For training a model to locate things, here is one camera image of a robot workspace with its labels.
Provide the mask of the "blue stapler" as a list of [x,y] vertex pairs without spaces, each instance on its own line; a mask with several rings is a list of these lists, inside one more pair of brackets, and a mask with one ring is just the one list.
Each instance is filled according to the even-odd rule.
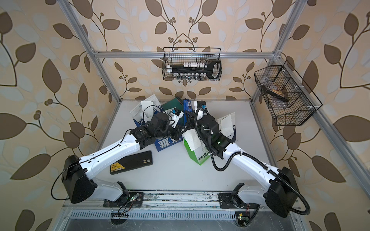
[[184,124],[189,122],[190,118],[193,115],[193,109],[192,109],[192,104],[189,99],[184,99],[183,100],[183,106],[184,106]]

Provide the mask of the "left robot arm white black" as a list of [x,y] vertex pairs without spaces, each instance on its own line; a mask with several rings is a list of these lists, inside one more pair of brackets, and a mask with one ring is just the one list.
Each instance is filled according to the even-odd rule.
[[145,125],[130,130],[121,140],[104,149],[81,158],[69,156],[61,174],[68,200],[72,204],[87,199],[108,200],[120,206],[127,204],[130,194],[122,182],[107,182],[95,177],[111,164],[154,144],[157,139],[179,140],[186,131],[178,125],[183,115],[182,111],[175,110],[170,114],[157,113]]

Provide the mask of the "green white bag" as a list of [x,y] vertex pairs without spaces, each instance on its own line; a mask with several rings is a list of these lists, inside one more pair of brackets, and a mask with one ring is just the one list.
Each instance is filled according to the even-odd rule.
[[209,158],[209,151],[205,144],[198,137],[195,129],[187,130],[182,136],[190,159],[201,166]]

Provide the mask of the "dark blue bag white handles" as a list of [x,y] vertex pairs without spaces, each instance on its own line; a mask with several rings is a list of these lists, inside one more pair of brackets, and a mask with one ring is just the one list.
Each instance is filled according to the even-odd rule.
[[232,142],[235,142],[237,139],[235,112],[217,119],[217,123],[219,124],[219,131]]

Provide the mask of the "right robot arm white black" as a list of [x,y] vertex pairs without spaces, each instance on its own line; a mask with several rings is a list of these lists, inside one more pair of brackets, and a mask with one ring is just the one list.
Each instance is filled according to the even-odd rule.
[[232,192],[219,196],[222,208],[246,208],[248,204],[258,207],[266,205],[283,218],[291,212],[304,215],[310,212],[309,205],[306,205],[303,211],[293,207],[297,199],[304,198],[290,170],[264,163],[237,145],[234,113],[218,120],[202,111],[199,111],[198,115],[186,113],[185,117],[188,130],[184,136],[190,149],[204,148],[217,171],[222,172],[230,165],[235,165],[252,176],[261,186],[253,190],[246,184],[239,183]]

